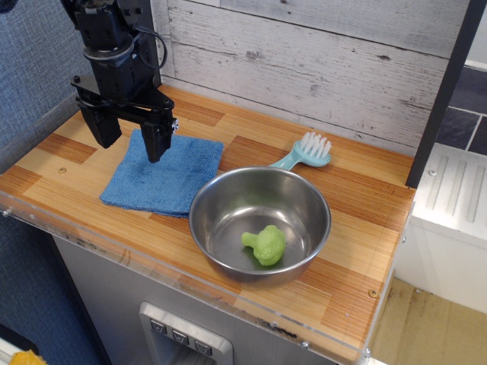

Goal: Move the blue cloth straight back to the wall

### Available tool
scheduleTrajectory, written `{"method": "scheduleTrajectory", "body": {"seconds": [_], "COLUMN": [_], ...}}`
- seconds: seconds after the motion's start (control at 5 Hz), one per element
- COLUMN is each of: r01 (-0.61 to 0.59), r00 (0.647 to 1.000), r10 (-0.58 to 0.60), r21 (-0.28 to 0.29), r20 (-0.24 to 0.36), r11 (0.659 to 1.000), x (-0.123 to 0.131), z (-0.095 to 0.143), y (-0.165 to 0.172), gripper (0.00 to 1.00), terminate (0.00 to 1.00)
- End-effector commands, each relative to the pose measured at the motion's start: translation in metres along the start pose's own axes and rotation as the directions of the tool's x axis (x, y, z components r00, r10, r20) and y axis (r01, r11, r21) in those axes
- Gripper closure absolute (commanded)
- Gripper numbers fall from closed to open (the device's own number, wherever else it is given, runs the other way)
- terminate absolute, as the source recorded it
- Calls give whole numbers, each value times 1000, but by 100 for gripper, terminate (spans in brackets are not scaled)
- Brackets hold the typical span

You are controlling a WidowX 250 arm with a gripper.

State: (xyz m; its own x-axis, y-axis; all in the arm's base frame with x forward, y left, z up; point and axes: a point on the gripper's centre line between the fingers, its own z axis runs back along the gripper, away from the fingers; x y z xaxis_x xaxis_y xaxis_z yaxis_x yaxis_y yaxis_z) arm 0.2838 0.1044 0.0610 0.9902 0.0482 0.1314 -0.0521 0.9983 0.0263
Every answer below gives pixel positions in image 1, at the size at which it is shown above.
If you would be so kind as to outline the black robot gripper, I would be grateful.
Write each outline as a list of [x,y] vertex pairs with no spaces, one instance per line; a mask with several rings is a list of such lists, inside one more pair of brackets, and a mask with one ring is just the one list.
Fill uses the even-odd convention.
[[135,54],[135,45],[83,48],[93,74],[74,76],[81,114],[97,143],[109,148],[122,135],[119,119],[141,126],[148,160],[157,163],[176,130],[174,102],[152,82],[152,73]]

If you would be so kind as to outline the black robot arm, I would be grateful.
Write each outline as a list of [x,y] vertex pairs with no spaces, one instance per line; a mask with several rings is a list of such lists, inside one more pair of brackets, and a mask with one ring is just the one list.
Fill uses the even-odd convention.
[[81,114],[103,148],[121,135],[121,119],[140,125],[152,163],[171,146],[177,129],[174,102],[159,91],[160,70],[167,58],[154,30],[149,1],[64,1],[75,29],[81,34],[83,55],[92,75],[74,76]]

